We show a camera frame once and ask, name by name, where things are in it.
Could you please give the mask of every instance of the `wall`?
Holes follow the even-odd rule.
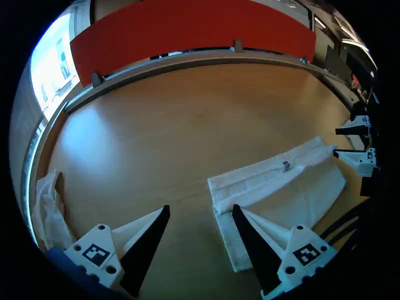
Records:
[[[309,11],[302,6],[297,4],[296,7],[289,7],[286,2],[281,2],[279,0],[251,0],[257,3],[264,4],[273,8],[274,10],[280,11],[285,15],[292,17],[293,19],[299,21],[307,28],[310,28]]]
[[[94,21],[98,21],[105,16],[131,5],[140,0],[91,0],[94,5]]]
[[[22,169],[33,133],[44,115],[36,100],[32,86],[30,61],[26,64],[18,83],[11,112],[9,131],[9,162],[12,184],[21,207]]]
[[[332,49],[335,48],[334,42],[317,26],[315,26],[315,63],[323,65],[325,58],[327,57],[327,49],[330,46]]]

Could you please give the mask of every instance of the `table surface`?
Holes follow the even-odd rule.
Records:
[[[284,66],[202,66],[118,88],[69,116],[49,168],[64,176],[66,220],[81,237],[170,205],[171,218],[142,285],[147,299],[259,299],[252,270],[234,273],[207,179],[336,136],[350,114],[318,79]],[[364,198],[361,178],[335,160],[343,192],[321,233]]]

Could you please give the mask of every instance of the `screw hole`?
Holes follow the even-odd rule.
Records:
[[[311,279],[311,277],[308,276],[308,275],[306,275],[306,276],[304,276],[304,277],[301,279],[301,282],[302,282],[302,283],[306,283],[306,282],[309,281],[310,279]]]
[[[296,271],[294,266],[288,266],[285,270],[287,274],[293,274]]]
[[[115,274],[117,272],[117,269],[112,265],[108,265],[105,267],[105,271],[109,274]]]
[[[91,280],[93,280],[96,283],[100,282],[100,278],[95,274],[90,274],[89,277]]]
[[[86,273],[86,268],[83,265],[78,265],[78,269]]]

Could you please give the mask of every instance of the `ceiling light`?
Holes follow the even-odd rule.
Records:
[[[314,17],[314,20],[318,22],[319,25],[321,25],[323,28],[326,28],[326,26],[324,25],[324,23],[321,22],[320,19],[318,19],[316,16]]]
[[[371,62],[375,66],[375,68],[378,70],[377,64],[372,59],[372,56],[370,54],[370,50],[363,43],[360,43],[360,42],[355,41],[355,40],[347,39],[347,38],[343,38],[341,41],[344,44],[350,44],[350,45],[354,45],[354,46],[360,47],[365,52],[365,54],[368,56],[368,58],[371,60]]]
[[[354,45],[354,46],[360,47],[361,49],[363,49],[363,50],[365,50],[367,52],[370,51],[370,50],[368,50],[368,48],[363,43],[360,43],[360,42],[358,42],[356,40],[352,40],[352,39],[348,39],[348,38],[342,38],[341,41],[343,43],[345,43],[345,44],[350,44],[350,45]]]

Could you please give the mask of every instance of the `folded white cloth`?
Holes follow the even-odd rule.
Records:
[[[64,220],[65,204],[56,191],[61,173],[53,170],[36,183],[36,204],[32,212],[32,224],[38,240],[47,249],[69,248],[76,240]]]
[[[341,193],[346,180],[331,161],[335,145],[316,137],[258,163],[208,179],[214,214],[235,272],[252,268],[232,218],[234,204],[288,230],[312,228]],[[290,163],[287,170],[284,161]]]

